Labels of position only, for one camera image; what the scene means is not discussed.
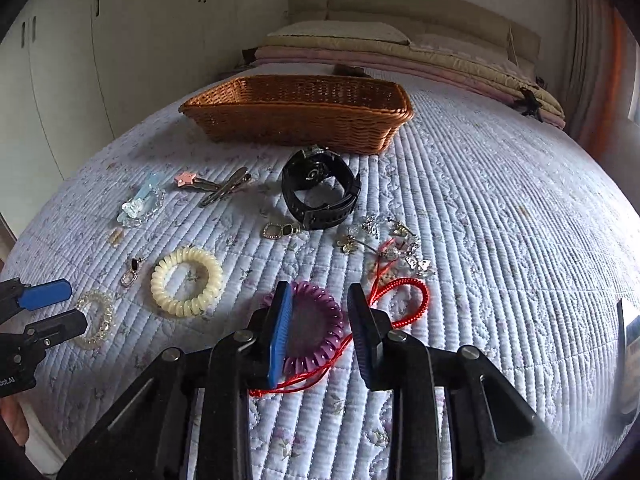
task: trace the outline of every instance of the beige headboard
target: beige headboard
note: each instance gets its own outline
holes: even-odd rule
[[[430,32],[501,50],[511,34],[518,58],[533,64],[540,50],[535,32],[463,0],[289,0],[289,21],[306,20],[383,22],[409,37]]]

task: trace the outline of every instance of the basket rim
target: basket rim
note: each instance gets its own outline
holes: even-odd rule
[[[295,74],[258,74],[258,75],[250,75],[250,76],[238,76],[235,77],[233,79],[229,79],[228,81],[222,82],[219,85],[215,85],[212,86],[211,88],[200,92],[199,94],[190,97],[189,99],[187,99],[185,102],[183,102],[180,107],[178,108],[179,112],[182,112],[184,110],[188,110],[188,109],[204,109],[204,108],[214,108],[214,107],[223,107],[223,106],[229,106],[229,107],[245,107],[245,106],[260,106],[260,107],[274,107],[274,106],[286,106],[286,107],[305,107],[305,108],[338,108],[341,110],[361,110],[364,112],[370,112],[370,113],[374,113],[374,114],[384,114],[384,115],[391,115],[391,114],[407,114],[407,113],[413,113],[413,107],[411,105],[411,100],[409,99],[409,96],[407,95],[406,91],[404,90],[404,88],[399,85],[398,83],[395,83],[393,81],[386,81],[384,79],[375,79],[375,81],[379,84],[379,83],[383,83],[386,86],[393,86],[395,90],[398,91],[401,99],[402,99],[402,108],[371,108],[365,105],[345,105],[345,104],[340,104],[340,103],[309,103],[309,102],[304,102],[304,101],[251,101],[251,102],[245,102],[245,103],[238,103],[238,102],[228,102],[228,103],[213,103],[213,104],[193,104],[191,103],[191,101],[193,101],[194,99],[197,99],[198,97],[200,97],[201,95],[203,95],[204,93],[207,92],[211,92],[211,91],[215,91],[216,89],[220,88],[221,86],[224,85],[229,85],[231,83],[235,83],[238,80],[242,80],[242,79],[248,79],[248,78],[263,78],[263,77],[274,77],[274,76],[278,76],[281,78],[299,78],[299,77],[311,77],[311,78],[340,78],[340,79],[347,79],[350,81],[354,81],[354,80],[358,80],[358,81],[363,81],[363,78],[361,77],[354,77],[354,76],[337,76],[337,75],[306,75],[306,74],[302,74],[302,75],[295,75]]]

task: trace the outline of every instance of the white floral bedspread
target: white floral bedspread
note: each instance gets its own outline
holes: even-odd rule
[[[321,65],[265,65],[252,73],[327,73]],[[484,351],[566,447],[585,478],[619,444],[606,431],[616,359],[616,302],[640,304],[640,219],[599,166],[564,133],[491,99],[408,75],[369,70],[407,90],[415,117],[380,156],[347,155],[362,177],[354,214],[404,219],[433,261],[428,315],[410,328],[425,344]],[[120,137],[66,181],[22,234],[2,272],[39,283],[68,279],[72,300],[5,326],[70,309],[97,288],[116,307],[100,351],[73,343],[48,352],[29,398],[69,453],[127,385],[167,346],[212,346],[241,328],[278,280],[325,286],[343,307],[353,282],[368,287],[365,256],[335,247],[337,229],[278,241],[260,237],[286,216],[280,171],[290,148],[214,144],[174,103]],[[254,184],[201,209],[174,175],[223,180],[247,166]],[[159,215],[120,230],[114,219],[145,176],[168,190]],[[193,244],[213,251],[225,290],[206,316],[158,316],[149,291],[155,262]],[[145,263],[130,289],[118,282],[133,256]],[[189,281],[193,277],[185,275]],[[381,302],[393,317],[419,292]],[[443,475],[451,476],[446,420]],[[328,378],[299,394],[250,403],[255,479],[386,478],[390,395],[369,393],[351,349]]]

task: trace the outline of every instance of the brown woven basket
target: brown woven basket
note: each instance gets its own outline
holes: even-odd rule
[[[382,152],[414,115],[396,83],[333,75],[239,77],[192,97],[179,110],[212,140],[319,144],[361,155]]]

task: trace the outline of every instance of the yellow coil hair tie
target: yellow coil hair tie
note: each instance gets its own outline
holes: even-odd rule
[[[209,273],[209,281],[196,298],[179,301],[169,296],[164,290],[164,286],[167,282],[169,271],[183,262],[202,264]],[[221,291],[222,267],[220,263],[213,254],[196,247],[180,248],[169,254],[160,260],[151,275],[151,294],[154,300],[162,310],[178,317],[197,316],[203,313],[211,301],[220,295]]]

